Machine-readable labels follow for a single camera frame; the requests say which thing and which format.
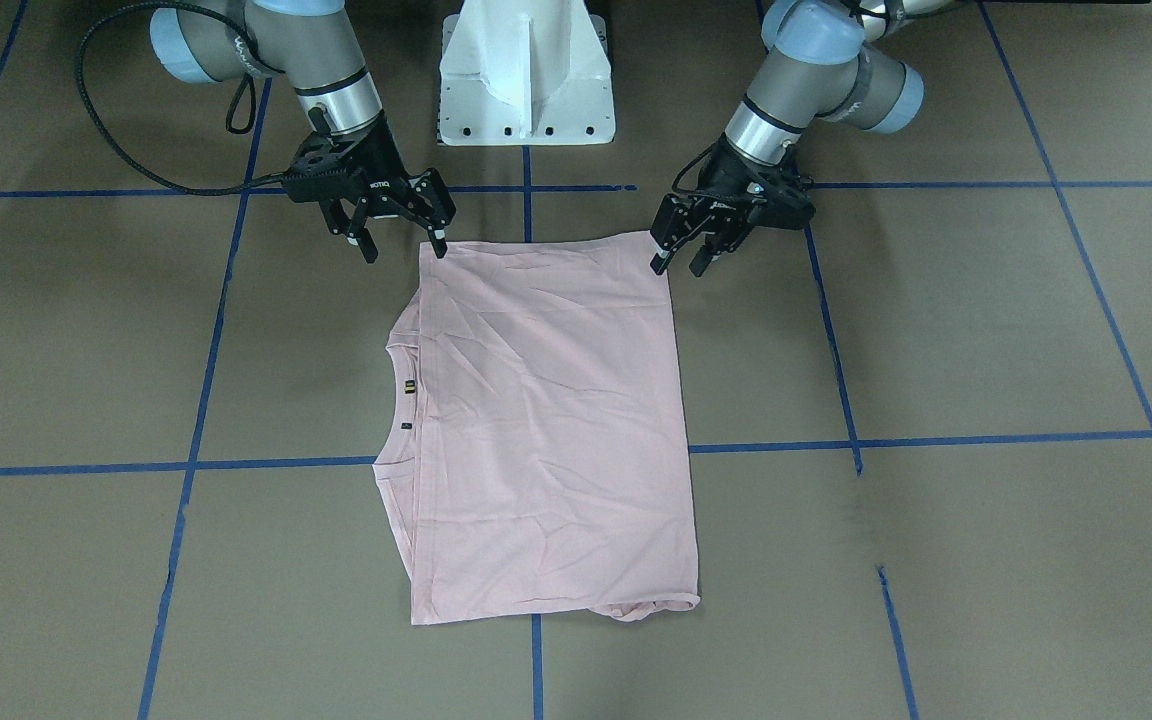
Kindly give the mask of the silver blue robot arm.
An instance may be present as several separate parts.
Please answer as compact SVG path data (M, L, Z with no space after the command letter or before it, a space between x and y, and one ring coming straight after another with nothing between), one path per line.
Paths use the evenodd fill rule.
M723 132L687 164L660 200L650 233L657 274L687 243L703 275L756 228L801 232L812 222L810 179L794 169L797 145L814 122L890 135L914 122L925 85L881 40L915 20L952 12L952 1L776 1L761 20L765 59Z
M152 14L156 56L187 83L283 76L311 126L280 184L314 202L333 234L378 256L371 218L399 217L429 233L438 258L456 214L435 169L406 170L361 41L342 1L202 1Z

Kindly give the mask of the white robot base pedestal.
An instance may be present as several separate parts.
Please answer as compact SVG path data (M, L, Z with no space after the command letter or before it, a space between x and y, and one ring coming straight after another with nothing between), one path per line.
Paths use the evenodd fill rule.
M616 136L611 44L596 1L465 1L442 22L438 141L579 146Z

